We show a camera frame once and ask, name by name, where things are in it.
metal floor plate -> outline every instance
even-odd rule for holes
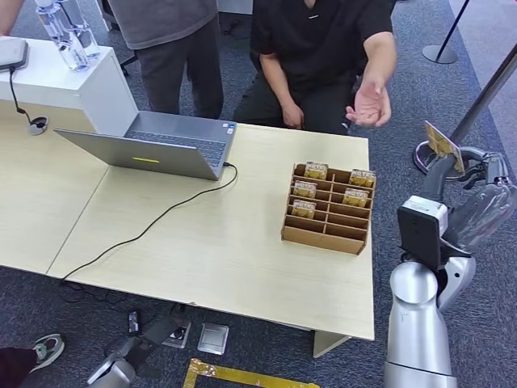
[[[229,330],[228,326],[203,323],[198,350],[218,355],[223,354],[226,347]]]

yellow label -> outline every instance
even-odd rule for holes
[[[149,163],[159,163],[159,160],[154,160],[154,159],[146,159],[146,158],[135,158],[134,157],[133,160],[138,160],[139,162],[149,162]]]

sneaker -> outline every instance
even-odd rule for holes
[[[59,334],[51,334],[37,340],[33,349],[37,359],[36,366],[31,373],[51,365],[65,350],[65,343]]]

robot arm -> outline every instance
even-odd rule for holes
[[[449,211],[443,204],[445,177],[455,160],[439,159],[426,178],[420,196],[398,211],[405,262],[390,278],[393,302],[385,364],[386,388],[456,388],[449,339],[442,311],[474,277],[469,251],[495,231],[517,206],[517,189],[508,179],[500,154],[461,149],[468,166],[465,188],[478,180],[487,186],[464,205]]]
[[[129,388],[149,356],[180,327],[180,321],[168,316],[141,337],[128,339],[120,350],[109,355],[95,369],[88,379],[88,385],[91,388]]]

laptop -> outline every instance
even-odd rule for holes
[[[235,127],[232,121],[139,112],[124,137],[55,131],[111,166],[219,180]]]

